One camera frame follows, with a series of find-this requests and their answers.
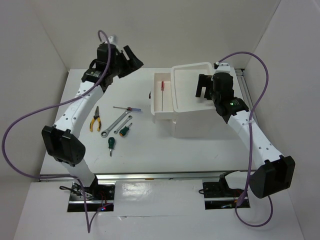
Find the red handled long screwdriver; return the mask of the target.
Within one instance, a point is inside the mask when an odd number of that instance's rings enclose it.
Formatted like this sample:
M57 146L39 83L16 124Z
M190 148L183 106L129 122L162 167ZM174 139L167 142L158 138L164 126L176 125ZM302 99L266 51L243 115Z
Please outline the red handled long screwdriver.
M165 82L161 81L161 111L164 109L164 90L165 90Z

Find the blue red handled screwdriver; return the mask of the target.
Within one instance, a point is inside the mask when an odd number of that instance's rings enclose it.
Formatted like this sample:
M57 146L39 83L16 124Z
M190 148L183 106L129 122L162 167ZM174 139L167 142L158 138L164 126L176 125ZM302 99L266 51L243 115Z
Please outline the blue red handled screwdriver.
M115 109L122 109L122 110L127 110L131 112L138 112L141 113L142 110L140 108L134 108L134 107L119 107L119 106L113 106Z

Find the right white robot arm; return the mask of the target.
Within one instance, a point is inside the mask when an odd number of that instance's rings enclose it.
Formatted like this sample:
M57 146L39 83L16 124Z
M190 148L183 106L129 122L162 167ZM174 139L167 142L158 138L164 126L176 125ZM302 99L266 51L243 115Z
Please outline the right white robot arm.
M252 151L256 171L249 177L249 187L259 199L286 190L291 186L296 163L291 156L277 150L257 123L250 119L245 102L235 97L233 77L226 72L200 74L195 96L213 101L215 111Z

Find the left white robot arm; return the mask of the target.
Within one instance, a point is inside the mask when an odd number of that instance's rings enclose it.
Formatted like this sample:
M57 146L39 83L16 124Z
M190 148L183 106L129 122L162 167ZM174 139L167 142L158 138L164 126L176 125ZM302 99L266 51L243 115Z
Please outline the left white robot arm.
M88 200L97 197L99 187L96 175L84 159L86 147L79 140L81 129L114 77L123 78L143 65L128 45L119 50L114 44L100 44L96 59L81 78L76 101L68 106L53 126L45 126L41 131L48 155L82 183L80 192Z

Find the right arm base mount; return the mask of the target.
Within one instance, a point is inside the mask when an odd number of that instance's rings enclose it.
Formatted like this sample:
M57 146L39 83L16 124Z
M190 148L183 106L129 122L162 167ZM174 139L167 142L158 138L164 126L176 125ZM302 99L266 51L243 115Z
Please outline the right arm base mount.
M226 181L226 174L221 174L218 181L203 182L202 189L198 190L198 193L204 197L206 210L225 210L236 207L243 190L230 188Z

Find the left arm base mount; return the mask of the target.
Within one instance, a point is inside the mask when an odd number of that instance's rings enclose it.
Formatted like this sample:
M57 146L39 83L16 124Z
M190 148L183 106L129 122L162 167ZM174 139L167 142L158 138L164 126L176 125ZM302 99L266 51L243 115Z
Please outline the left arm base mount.
M85 193L85 197L78 184L73 183L71 187L60 186L59 189L69 192L69 200L67 206L68 213L81 213L85 211L84 199L86 199L87 211L96 212L103 207L101 212L114 211L115 184L103 184L98 193Z

